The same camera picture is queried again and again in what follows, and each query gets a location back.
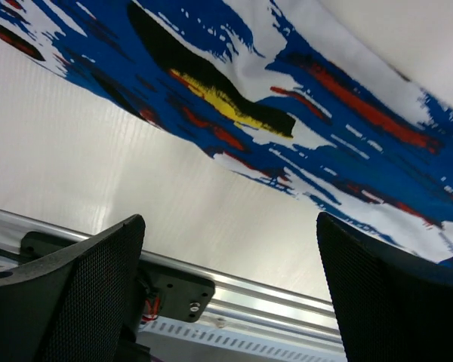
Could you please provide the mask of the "blue white patterned trousers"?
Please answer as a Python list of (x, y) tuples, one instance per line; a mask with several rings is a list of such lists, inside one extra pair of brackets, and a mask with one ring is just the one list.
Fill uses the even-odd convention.
[(317, 1), (0, 1), (0, 39), (225, 168), (453, 268), (453, 108)]

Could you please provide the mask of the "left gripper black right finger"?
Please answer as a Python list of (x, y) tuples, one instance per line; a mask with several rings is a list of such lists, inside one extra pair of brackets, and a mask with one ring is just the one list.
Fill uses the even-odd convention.
[(436, 264), (328, 213), (316, 237), (349, 361), (453, 361), (453, 258)]

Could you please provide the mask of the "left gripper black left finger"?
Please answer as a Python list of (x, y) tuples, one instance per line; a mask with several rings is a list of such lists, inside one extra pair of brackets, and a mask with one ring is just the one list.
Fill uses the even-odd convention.
[(122, 329), (145, 230), (133, 215), (0, 271), (0, 361), (143, 360)]

